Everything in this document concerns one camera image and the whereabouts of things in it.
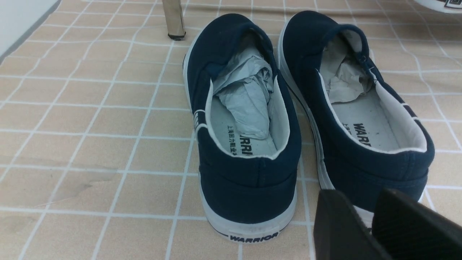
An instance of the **white grout line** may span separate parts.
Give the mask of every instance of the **white grout line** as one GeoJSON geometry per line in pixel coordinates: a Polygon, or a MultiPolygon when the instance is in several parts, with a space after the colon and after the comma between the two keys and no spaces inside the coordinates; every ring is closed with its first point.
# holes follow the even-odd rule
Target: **white grout line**
{"type": "Polygon", "coordinates": [[[239,243],[237,247],[237,260],[242,260],[242,254],[243,254],[243,246],[242,243],[239,243]]]}
{"type": "MultiPolygon", "coordinates": [[[[96,83],[115,83],[115,84],[133,84],[133,85],[153,85],[152,82],[148,81],[121,81],[121,80],[99,80],[99,79],[85,79],[85,78],[59,78],[59,77],[42,77],[42,76],[14,76],[14,75],[0,75],[0,78],[14,78],[14,79],[37,79],[37,80],[70,80],[70,81],[88,81],[96,83]]],[[[165,86],[184,86],[179,83],[163,83],[165,86]]]]}
{"type": "MultiPolygon", "coordinates": [[[[183,15],[186,13],[186,10],[188,9],[189,1],[190,0],[188,0],[186,2],[185,6],[184,6],[183,15]]],[[[170,52],[171,52],[174,44],[175,44],[175,41],[173,41],[171,43],[169,54],[167,55],[167,60],[168,60],[168,56],[170,55],[170,52]]],[[[191,140],[189,141],[188,155],[186,157],[186,163],[184,165],[184,170],[183,170],[184,175],[183,175],[183,178],[181,180],[180,192],[178,193],[178,199],[176,201],[175,215],[174,215],[174,218],[173,218],[172,226],[170,228],[170,235],[169,235],[169,240],[168,240],[168,243],[167,243],[167,249],[165,251],[165,260],[170,259],[170,254],[171,254],[172,245],[173,245],[173,238],[175,236],[176,224],[178,222],[178,215],[180,214],[181,202],[182,202],[183,192],[184,192],[184,186],[185,186],[185,183],[186,183],[186,173],[188,172],[188,169],[189,169],[189,165],[190,165],[190,161],[191,161],[191,153],[192,153],[193,146],[194,146],[194,138],[195,138],[195,131],[192,130],[191,140]]]]}
{"type": "MultiPolygon", "coordinates": [[[[79,19],[80,15],[78,15],[75,20],[73,21],[72,24],[74,24],[78,19],[79,19]]],[[[68,30],[64,31],[63,34],[61,35],[60,39],[67,33],[68,30]]],[[[52,47],[50,47],[48,49],[48,51],[43,55],[43,57],[46,56],[46,54],[54,47],[56,46],[53,45],[52,47]]],[[[40,62],[40,59],[39,61],[37,61],[37,63],[35,64],[35,67],[33,69],[31,69],[26,75],[28,75],[29,73],[31,73],[35,68],[37,68],[38,64],[40,62]]],[[[79,65],[80,65],[80,62],[77,63],[75,69],[73,72],[70,73],[69,77],[66,78],[66,83],[64,84],[63,88],[60,90],[60,92],[58,93],[58,95],[55,97],[55,99],[53,100],[53,103],[55,103],[59,97],[61,96],[61,94],[64,92],[64,90],[66,89],[66,86],[67,84],[69,83],[69,78],[72,77],[72,75],[77,71],[77,69],[79,68],[79,65]]],[[[6,98],[5,101],[9,101],[9,99],[18,91],[18,89],[20,89],[20,87],[22,86],[22,83],[24,82],[24,79],[22,79],[18,85],[18,87],[6,98]]],[[[53,103],[50,104],[50,106],[48,107],[48,109],[45,111],[44,115],[42,116],[42,118],[40,119],[40,121],[37,123],[37,125],[34,127],[34,130],[29,134],[29,136],[26,138],[26,140],[24,141],[24,143],[21,145],[21,147],[18,149],[18,151],[16,152],[13,160],[11,161],[11,164],[13,164],[16,159],[19,157],[19,155],[22,153],[22,151],[24,150],[24,148],[26,147],[26,145],[29,143],[30,139],[32,138],[32,136],[34,135],[34,131],[37,131],[37,129],[40,127],[40,125],[42,125],[42,123],[45,121],[45,118],[48,116],[48,113],[51,111],[51,109],[53,108],[53,103]]],[[[3,107],[3,105],[5,104],[5,102],[1,103],[0,104],[0,109],[3,107]]],[[[8,174],[8,171],[10,170],[10,167],[7,167],[5,169],[5,171],[3,172],[2,175],[0,175],[0,183],[3,181],[3,179],[5,178],[5,176],[8,174]]]]}
{"type": "MultiPolygon", "coordinates": [[[[75,68],[74,71],[71,73],[71,75],[73,75],[73,74],[77,71],[77,69],[79,68],[80,63],[81,63],[81,62],[79,62],[79,63],[77,64],[76,68],[75,68]]],[[[114,77],[113,77],[114,80],[115,80],[116,76],[119,74],[119,71],[120,71],[120,69],[122,68],[122,64],[123,64],[123,63],[121,62],[120,65],[119,65],[119,68],[117,69],[117,71],[116,71],[116,73],[115,73],[115,75],[114,75],[114,77]]],[[[61,94],[64,92],[66,86],[68,85],[68,83],[69,83],[69,80],[66,82],[66,84],[65,84],[65,86],[63,87],[62,91],[61,91],[61,92],[58,94],[58,96],[55,98],[55,101],[57,101],[57,100],[59,99],[59,97],[61,96],[61,94]]],[[[110,93],[110,91],[111,91],[113,85],[114,85],[114,83],[112,83],[111,86],[108,88],[108,90],[107,90],[107,92],[106,92],[106,95],[104,96],[103,100],[101,101],[101,105],[103,105],[104,102],[106,101],[106,99],[107,99],[107,97],[109,96],[109,93],[110,93]]],[[[97,109],[97,111],[96,111],[95,114],[93,115],[92,120],[90,121],[89,125],[87,126],[87,128],[86,128],[86,130],[85,130],[85,134],[81,137],[79,143],[77,144],[77,147],[76,147],[76,149],[74,150],[74,153],[72,154],[71,159],[69,160],[66,169],[65,169],[64,172],[61,174],[61,177],[60,177],[60,179],[58,180],[58,183],[56,184],[56,186],[55,186],[53,192],[52,192],[51,195],[50,195],[48,204],[47,204],[47,206],[45,207],[45,211],[41,214],[39,220],[37,221],[37,223],[36,223],[34,229],[32,230],[32,232],[31,232],[31,234],[30,234],[29,238],[27,239],[27,241],[26,241],[26,243],[25,243],[23,249],[21,250],[21,254],[20,254],[19,257],[18,257],[18,260],[22,260],[22,259],[25,257],[25,253],[26,253],[27,249],[29,248],[30,243],[31,243],[32,240],[34,239],[34,236],[35,236],[35,234],[36,234],[38,228],[40,227],[42,221],[44,220],[44,218],[45,218],[45,216],[46,216],[46,214],[47,214],[47,210],[48,210],[48,209],[50,208],[50,206],[51,206],[51,202],[53,201],[53,198],[55,197],[55,195],[56,195],[56,193],[58,192],[58,190],[59,190],[59,188],[60,188],[60,186],[61,186],[63,180],[65,179],[67,173],[69,172],[69,169],[71,168],[72,163],[73,163],[73,161],[75,160],[75,157],[77,156],[77,154],[78,154],[78,152],[79,152],[79,150],[80,150],[80,147],[82,146],[82,144],[83,144],[83,142],[84,142],[84,140],[85,140],[85,138],[86,138],[86,135],[88,134],[88,132],[89,132],[90,129],[92,128],[92,126],[93,126],[94,122],[96,121],[96,118],[98,117],[98,114],[99,114],[99,112],[101,111],[101,109],[102,109],[101,107],[99,107],[99,108],[97,109]]]]}
{"type": "MultiPolygon", "coordinates": [[[[156,0],[155,3],[152,3],[152,7],[151,7],[151,10],[150,10],[149,14],[151,14],[151,13],[153,12],[153,10],[154,10],[154,8],[155,8],[156,5],[157,5],[157,0],[156,0]]],[[[138,33],[141,31],[141,29],[144,27],[144,25],[146,25],[146,23],[148,22],[148,19],[149,19],[149,16],[147,16],[147,17],[145,18],[143,25],[135,32],[135,34],[134,34],[133,37],[132,37],[132,40],[133,40],[133,41],[135,40],[136,36],[137,36],[138,33]]],[[[127,50],[127,53],[126,53],[126,55],[125,55],[125,59],[124,59],[124,60],[127,60],[127,58],[129,57],[129,55],[130,55],[130,53],[131,53],[131,51],[132,51],[133,44],[134,44],[133,42],[130,44],[130,46],[129,46],[128,50],[127,50]]],[[[158,83],[159,83],[159,82],[161,81],[161,79],[162,79],[162,76],[163,76],[163,74],[164,74],[165,67],[166,67],[166,65],[167,65],[167,61],[168,61],[169,57],[170,57],[170,53],[167,55],[165,64],[163,65],[163,68],[162,68],[162,70],[161,70],[161,72],[160,72],[160,75],[159,75],[159,78],[158,78],[158,83]]],[[[117,75],[118,75],[118,72],[119,72],[119,71],[117,71],[117,73],[115,74],[114,80],[116,79],[116,77],[117,77],[117,75]]],[[[152,106],[152,105],[153,105],[154,99],[155,99],[155,95],[153,94],[149,106],[152,106]]],[[[135,153],[136,153],[136,149],[137,149],[137,147],[138,147],[138,144],[140,143],[140,137],[141,137],[141,135],[143,134],[144,128],[145,128],[146,123],[147,123],[147,120],[148,120],[148,118],[149,118],[149,111],[150,111],[150,110],[148,110],[148,111],[146,112],[145,118],[144,118],[143,123],[142,123],[142,125],[141,125],[141,127],[140,127],[140,130],[139,130],[139,132],[138,132],[138,136],[137,136],[137,138],[136,138],[135,144],[133,145],[132,151],[131,151],[131,153],[130,153],[130,157],[129,157],[129,159],[128,159],[128,161],[127,161],[127,164],[126,164],[126,166],[125,166],[125,172],[123,173],[122,178],[121,178],[121,181],[120,181],[120,183],[119,183],[119,186],[117,187],[117,191],[115,192],[115,195],[114,195],[114,198],[113,198],[111,207],[110,207],[110,209],[109,209],[109,213],[113,213],[113,212],[114,212],[114,209],[115,209],[115,207],[116,207],[116,205],[117,205],[117,200],[119,199],[120,192],[121,192],[121,190],[122,190],[123,184],[124,184],[124,182],[125,182],[125,179],[127,178],[127,171],[129,170],[129,168],[130,168],[130,166],[131,166],[131,164],[132,164],[133,158],[134,158],[135,153]]],[[[107,228],[108,228],[110,219],[111,219],[111,216],[110,216],[110,215],[106,217],[106,220],[105,220],[105,222],[104,222],[103,228],[101,229],[101,232],[100,232],[100,234],[99,234],[98,241],[97,241],[97,243],[96,243],[96,245],[95,245],[95,248],[94,248],[94,250],[93,250],[93,254],[92,254],[92,257],[91,257],[92,260],[95,260],[96,257],[97,257],[97,255],[98,255],[98,253],[99,253],[99,249],[100,249],[100,247],[101,247],[101,243],[102,243],[102,241],[103,241],[104,235],[105,235],[106,230],[107,230],[107,228]]]]}
{"type": "MultiPolygon", "coordinates": [[[[305,179],[305,168],[303,165],[303,153],[300,156],[300,175],[302,179],[305,179]]],[[[306,188],[306,181],[302,181],[302,192],[303,192],[303,205],[305,207],[305,220],[307,223],[311,221],[310,219],[310,206],[308,204],[308,192],[306,188]]],[[[307,232],[308,232],[308,245],[310,251],[310,259],[315,259],[315,245],[313,241],[313,232],[311,231],[311,226],[309,224],[306,225],[307,232]]]]}

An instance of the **black plastic object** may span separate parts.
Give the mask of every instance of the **black plastic object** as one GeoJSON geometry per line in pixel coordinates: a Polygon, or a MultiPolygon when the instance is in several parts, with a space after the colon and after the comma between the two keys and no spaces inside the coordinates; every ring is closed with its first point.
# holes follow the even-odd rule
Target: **black plastic object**
{"type": "Polygon", "coordinates": [[[396,260],[462,260],[462,228],[397,190],[380,193],[372,235],[396,260]]]}
{"type": "Polygon", "coordinates": [[[461,226],[390,189],[379,195],[371,229],[344,194],[321,190],[314,240],[317,260],[462,260],[461,226]]]}
{"type": "Polygon", "coordinates": [[[341,192],[321,190],[314,227],[316,260],[392,260],[341,192]]]}

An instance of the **chair leg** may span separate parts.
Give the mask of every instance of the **chair leg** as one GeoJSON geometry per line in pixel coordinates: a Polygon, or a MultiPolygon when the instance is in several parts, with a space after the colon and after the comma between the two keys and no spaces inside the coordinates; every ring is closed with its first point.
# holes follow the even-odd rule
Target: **chair leg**
{"type": "Polygon", "coordinates": [[[183,40],[186,32],[183,24],[181,0],[162,0],[162,5],[164,6],[165,21],[170,39],[183,40]]]}

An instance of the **slip-on sneaker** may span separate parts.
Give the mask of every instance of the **slip-on sneaker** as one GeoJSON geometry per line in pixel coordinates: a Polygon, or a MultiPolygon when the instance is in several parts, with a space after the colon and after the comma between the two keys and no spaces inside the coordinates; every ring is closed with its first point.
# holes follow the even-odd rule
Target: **slip-on sneaker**
{"type": "Polygon", "coordinates": [[[380,75],[358,27],[300,12],[280,34],[278,58],[308,116],[322,189],[343,192],[369,224],[383,188],[421,198],[432,139],[380,75]]]}
{"type": "Polygon", "coordinates": [[[301,135],[268,36],[239,14],[208,24],[183,61],[205,215],[224,238],[278,236],[297,201],[301,135]]]}

